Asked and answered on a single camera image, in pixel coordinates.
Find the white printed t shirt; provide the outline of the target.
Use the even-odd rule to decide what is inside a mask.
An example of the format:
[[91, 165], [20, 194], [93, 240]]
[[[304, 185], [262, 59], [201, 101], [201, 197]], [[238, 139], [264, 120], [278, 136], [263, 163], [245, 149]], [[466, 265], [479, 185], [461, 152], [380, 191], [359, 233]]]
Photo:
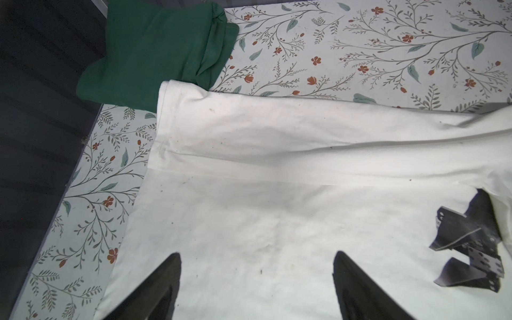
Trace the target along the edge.
[[97, 311], [168, 257], [174, 319], [338, 319], [345, 252], [416, 319], [511, 318], [511, 108], [485, 115], [165, 81]]

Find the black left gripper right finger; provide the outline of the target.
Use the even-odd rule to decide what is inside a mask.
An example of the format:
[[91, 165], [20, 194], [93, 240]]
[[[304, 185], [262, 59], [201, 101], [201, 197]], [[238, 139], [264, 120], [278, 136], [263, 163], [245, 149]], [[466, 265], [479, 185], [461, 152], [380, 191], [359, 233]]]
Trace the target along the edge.
[[333, 282], [343, 319], [413, 320], [343, 251], [334, 258]]

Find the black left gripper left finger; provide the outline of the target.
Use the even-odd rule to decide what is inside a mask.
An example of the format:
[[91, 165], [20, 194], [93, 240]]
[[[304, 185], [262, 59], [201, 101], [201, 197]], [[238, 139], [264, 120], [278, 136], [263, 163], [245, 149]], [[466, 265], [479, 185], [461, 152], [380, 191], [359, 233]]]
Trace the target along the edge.
[[106, 319], [172, 319], [180, 287], [181, 256], [171, 254]]

